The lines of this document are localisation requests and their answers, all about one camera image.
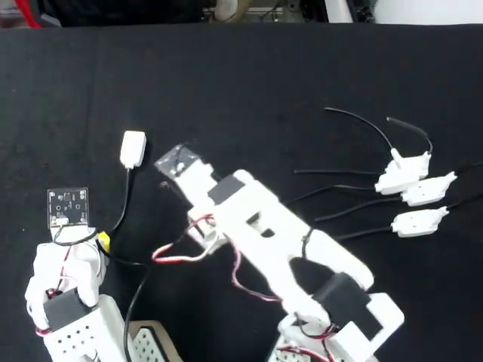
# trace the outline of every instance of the black tabletop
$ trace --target black tabletop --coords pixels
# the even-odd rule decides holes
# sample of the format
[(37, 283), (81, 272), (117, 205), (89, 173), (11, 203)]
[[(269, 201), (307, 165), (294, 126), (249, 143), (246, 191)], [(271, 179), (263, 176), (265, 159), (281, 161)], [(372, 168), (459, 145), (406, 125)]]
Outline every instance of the black tabletop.
[[(382, 170), (388, 149), (335, 106), (383, 127), (403, 155), (426, 144), (387, 124), (387, 115), (422, 127), (435, 150), (430, 175), (480, 161), (483, 47), (480, 26), (143, 26), (0, 32), (0, 309), (2, 360), (48, 361), (23, 297), (35, 246), (49, 240), (46, 189), (88, 186), (91, 224), (112, 225), (122, 206), (122, 134), (144, 130), (149, 149), (113, 253), (147, 259), (174, 240), (186, 208), (159, 187), (152, 163), (188, 142), (221, 175), (246, 169), (280, 198), (370, 177), (295, 176), (296, 167)], [(455, 181), (431, 207), (481, 191), (481, 170)], [(373, 198), (319, 195), (292, 207), (314, 217)], [(386, 204), (317, 225), (332, 235), (389, 225), (408, 210)], [(346, 246), (373, 271), (405, 313), (379, 350), (382, 361), (481, 360), (483, 202), (455, 210), (431, 236), (367, 236)], [(197, 253), (186, 240), (180, 253)], [(134, 312), (161, 321), (182, 358), (262, 361), (283, 318), (230, 283), (228, 247), (204, 262), (160, 267)], [(307, 290), (327, 272), (297, 263)], [(142, 271), (109, 267), (103, 292), (126, 312)], [(245, 262), (240, 279), (266, 283)]]

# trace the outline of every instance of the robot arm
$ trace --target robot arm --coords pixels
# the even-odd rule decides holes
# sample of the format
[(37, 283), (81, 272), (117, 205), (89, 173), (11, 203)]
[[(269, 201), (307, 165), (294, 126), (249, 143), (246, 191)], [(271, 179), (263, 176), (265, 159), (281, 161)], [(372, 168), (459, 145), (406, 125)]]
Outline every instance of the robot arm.
[[(336, 324), (338, 332), (327, 339), (327, 346), (346, 362), (362, 362), (402, 324), (404, 315), (386, 294), (366, 293), (374, 277), (363, 262), (324, 232), (310, 234), (310, 227), (248, 172), (239, 170), (217, 182), (211, 165), (185, 146), (175, 147), (155, 165), (193, 205), (191, 220), (213, 216), (215, 224), (201, 222), (191, 236), (214, 251), (215, 241), (208, 236), (223, 235), (218, 242), (232, 243), (265, 277), (288, 313), (278, 326), (281, 344), (327, 355), (320, 342), (293, 324), (301, 319), (316, 330)], [(335, 273), (314, 296), (297, 284), (289, 264), (303, 256)]]

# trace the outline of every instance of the connector plug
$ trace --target connector plug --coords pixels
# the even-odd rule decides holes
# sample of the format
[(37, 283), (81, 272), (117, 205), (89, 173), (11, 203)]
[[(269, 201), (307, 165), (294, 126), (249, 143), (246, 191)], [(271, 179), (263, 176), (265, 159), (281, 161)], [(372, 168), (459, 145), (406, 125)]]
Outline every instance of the connector plug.
[(119, 159), (127, 169), (139, 167), (143, 163), (145, 149), (146, 134), (138, 130), (126, 130)]
[(433, 210), (418, 210), (397, 215), (391, 223), (400, 238), (429, 235), (438, 230), (441, 219), (449, 214), (446, 206)]
[(446, 196), (450, 184), (457, 179), (454, 172), (446, 176), (423, 179), (401, 193), (402, 200), (409, 206), (420, 206), (440, 201)]
[(428, 152), (420, 156), (403, 158), (397, 149), (391, 149), (391, 155), (392, 161), (374, 185), (380, 194), (392, 195), (403, 192), (428, 175), (431, 159)]

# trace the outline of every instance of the small circuit board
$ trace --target small circuit board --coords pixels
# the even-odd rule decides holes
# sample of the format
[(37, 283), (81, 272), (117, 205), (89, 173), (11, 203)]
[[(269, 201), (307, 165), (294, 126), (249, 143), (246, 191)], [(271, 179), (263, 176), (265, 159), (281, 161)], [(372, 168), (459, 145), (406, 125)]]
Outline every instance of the small circuit board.
[(47, 190), (48, 228), (89, 225), (87, 187)]

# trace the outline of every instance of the cable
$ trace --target cable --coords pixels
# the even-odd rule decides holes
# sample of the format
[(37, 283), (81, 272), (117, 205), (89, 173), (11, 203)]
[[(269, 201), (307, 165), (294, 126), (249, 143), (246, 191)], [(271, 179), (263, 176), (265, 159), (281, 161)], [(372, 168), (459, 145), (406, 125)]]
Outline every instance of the cable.
[(128, 348), (128, 333), (129, 333), (129, 323), (131, 322), (131, 318), (133, 315), (133, 310), (134, 306), (136, 304), (136, 301), (139, 298), (139, 295), (143, 291), (144, 286), (146, 285), (146, 282), (149, 279), (149, 276), (151, 275), (152, 267), (149, 268), (141, 282), (139, 283), (139, 287), (137, 287), (136, 293), (133, 296), (133, 299), (131, 300), (131, 304), (129, 305), (128, 312), (126, 313), (126, 318), (125, 318), (125, 323), (124, 323), (124, 332), (122, 334), (122, 344), (124, 347), (124, 353), (126, 354), (126, 359), (128, 362), (133, 362), (131, 359), (131, 355), (129, 354), (129, 348)]
[(457, 209), (458, 207), (461, 207), (463, 205), (470, 204), (470, 203), (472, 203), (474, 201), (477, 201), (480, 198), (483, 198), (483, 192), (482, 193), (479, 193), (479, 194), (476, 194), (476, 195), (473, 195), (473, 196), (470, 196), (468, 198), (464, 198), (463, 200), (458, 201), (458, 202), (455, 202), (454, 204), (448, 205), (446, 207), (446, 209), (447, 210), (454, 210), (454, 209)]
[(119, 226), (121, 226), (124, 220), (124, 217), (126, 215), (126, 209), (128, 208), (130, 193), (131, 193), (131, 169), (126, 168), (126, 185), (124, 190), (124, 203), (122, 205), (122, 211), (118, 221), (114, 224), (110, 232), (107, 232), (109, 236), (112, 236), (117, 231), (117, 229), (119, 228)]
[(328, 221), (328, 220), (336, 219), (337, 217), (347, 215), (348, 213), (353, 213), (354, 211), (364, 209), (365, 207), (368, 207), (368, 206), (385, 204), (386, 202), (395, 202), (395, 201), (401, 201), (401, 200), (402, 198), (400, 196), (396, 198), (377, 198), (375, 200), (369, 200), (369, 201), (363, 202), (362, 204), (355, 205), (348, 209), (339, 211), (338, 213), (332, 213), (331, 215), (316, 217), (314, 221), (315, 222)]
[(238, 250), (233, 243), (230, 243), (230, 244), (232, 245), (233, 252), (235, 253), (235, 262), (233, 264), (233, 271), (232, 271), (232, 284), (235, 287), (247, 292), (248, 294), (251, 294), (252, 296), (256, 296), (257, 298), (264, 300), (265, 302), (280, 302), (280, 298), (278, 298), (277, 296), (267, 296), (266, 294), (255, 292), (253, 290), (248, 289), (238, 281), (238, 278), (236, 277), (236, 273), (240, 269), (240, 265), (242, 263), (242, 254), (240, 253), (240, 250)]
[(418, 126), (415, 126), (414, 124), (407, 123), (407, 122), (401, 121), (401, 120), (393, 118), (393, 117), (387, 117), (386, 119), (387, 119), (388, 122), (392, 122), (394, 124), (397, 124), (398, 126), (406, 128), (407, 130), (412, 130), (413, 132), (415, 132), (415, 133), (419, 134), (420, 136), (424, 137), (424, 139), (428, 142), (428, 145), (429, 145), (428, 154), (429, 155), (432, 154), (431, 139), (429, 138), (428, 134), (422, 128), (419, 128)]
[(278, 1), (275, 3), (275, 5), (273, 5), (273, 8), (271, 8), (270, 10), (265, 11), (263, 14), (261, 14), (261, 15), (260, 15), (260, 22), (262, 23), (262, 22), (263, 22), (263, 19), (265, 19), (265, 17), (266, 17), (268, 14), (270, 14), (270, 13), (274, 12), (275, 10), (277, 10), (277, 8), (281, 7), (281, 5), (282, 5), (282, 3), (283, 3), (284, 1), (286, 2), (286, 0), (278, 0)]
[(330, 362), (326, 357), (322, 356), (321, 354), (315, 353), (314, 351), (310, 351), (307, 348), (292, 347), (291, 345), (286, 345), (286, 346), (278, 347), (277, 349), (282, 352), (290, 352), (290, 353), (310, 356), (321, 362)]
[(479, 161), (479, 162), (475, 162), (474, 164), (467, 164), (467, 165), (464, 165), (460, 168), (458, 168), (454, 173), (459, 176), (463, 173), (466, 173), (468, 171), (471, 171), (477, 167), (480, 167), (480, 166), (483, 166), (483, 161)]
[(360, 236), (377, 234), (377, 233), (380, 233), (380, 232), (392, 232), (392, 228), (390, 226), (385, 226), (383, 228), (362, 230), (361, 232), (353, 232), (352, 234), (345, 234), (345, 235), (336, 236), (334, 239), (338, 240), (338, 241), (344, 241), (344, 240), (348, 240), (348, 239), (358, 238)]
[(313, 196), (313, 195), (317, 195), (321, 192), (324, 192), (324, 191), (328, 191), (328, 190), (333, 190), (333, 189), (345, 189), (345, 190), (365, 190), (365, 191), (369, 191), (369, 190), (374, 190), (374, 187), (364, 187), (364, 186), (351, 186), (351, 185), (331, 185), (331, 186), (325, 186), (325, 187), (321, 187), (319, 189), (315, 189), (311, 192), (307, 192), (306, 194), (303, 194), (297, 198), (294, 198), (292, 200), (289, 200), (289, 201), (286, 201), (286, 202), (283, 202), (284, 205), (289, 205), (289, 204), (293, 204), (294, 202), (297, 202), (297, 201), (301, 201), (301, 200), (304, 200), (306, 198), (309, 198), (310, 196)]
[(96, 239), (96, 245), (97, 245), (97, 249), (99, 249), (99, 251), (105, 257), (111, 259), (114, 262), (118, 262), (119, 264), (128, 265), (128, 266), (148, 266), (148, 264), (146, 264), (145, 262), (133, 262), (131, 260), (123, 259), (119, 256), (112, 255), (111, 253), (109, 253), (103, 248), (103, 246), (101, 245), (98, 239)]
[(312, 236), (312, 233), (314, 232), (315, 228), (313, 226), (310, 226), (309, 231), (303, 236), (302, 238), (302, 258), (307, 259), (307, 244), (310, 241), (310, 237)]
[(82, 238), (82, 239), (79, 239), (79, 240), (76, 240), (76, 241), (69, 241), (69, 242), (59, 242), (57, 241), (57, 239), (59, 238), (59, 235), (60, 233), (62, 232), (64, 226), (61, 226), (59, 231), (55, 234), (54, 236), (54, 239), (52, 240), (52, 242), (56, 245), (60, 245), (61, 247), (73, 247), (74, 245), (79, 245), (79, 244), (82, 244), (86, 241), (89, 241), (90, 239), (94, 238), (96, 235), (97, 235), (97, 229), (94, 228), (94, 231), (92, 232), (92, 234), (86, 236), (85, 238)]
[(330, 111), (330, 112), (343, 113), (344, 115), (349, 115), (353, 118), (358, 119), (359, 121), (361, 121), (363, 123), (366, 123), (369, 127), (372, 127), (373, 129), (375, 129), (376, 132), (378, 132), (378, 134), (384, 139), (384, 141), (389, 146), (389, 149), (393, 149), (392, 143), (391, 143), (391, 141), (389, 141), (389, 138), (387, 138), (386, 134), (384, 132), (382, 132), (382, 130), (378, 126), (376, 126), (374, 123), (372, 123), (371, 121), (368, 121), (367, 119), (365, 119), (365, 118), (363, 118), (360, 115), (357, 115), (355, 113), (344, 111), (343, 109), (332, 108), (332, 107), (324, 107), (324, 109), (326, 111)]
[(152, 253), (151, 260), (157, 264), (172, 264), (177, 262), (198, 262), (204, 259), (211, 251), (211, 248), (216, 244), (216, 241), (213, 243), (211, 247), (205, 249), (205, 251), (199, 256), (168, 256), (164, 258), (160, 258), (159, 256), (165, 253), (167, 250), (169, 250), (173, 245), (182, 241), (185, 235), (188, 233), (188, 231), (191, 228), (196, 227), (201, 221), (203, 220), (208, 221), (209, 219), (214, 220), (213, 215), (210, 213), (207, 213), (199, 217), (198, 219), (194, 220), (193, 222), (191, 222), (191, 224), (189, 224), (188, 227), (184, 229), (183, 233), (179, 236), (179, 238), (175, 242), (163, 245), (158, 249), (156, 249), (154, 253)]
[(328, 173), (328, 174), (346, 174), (346, 175), (359, 175), (359, 176), (379, 176), (380, 172), (376, 171), (358, 171), (358, 170), (325, 170), (325, 169), (297, 169), (294, 170), (296, 175), (313, 175), (317, 173)]

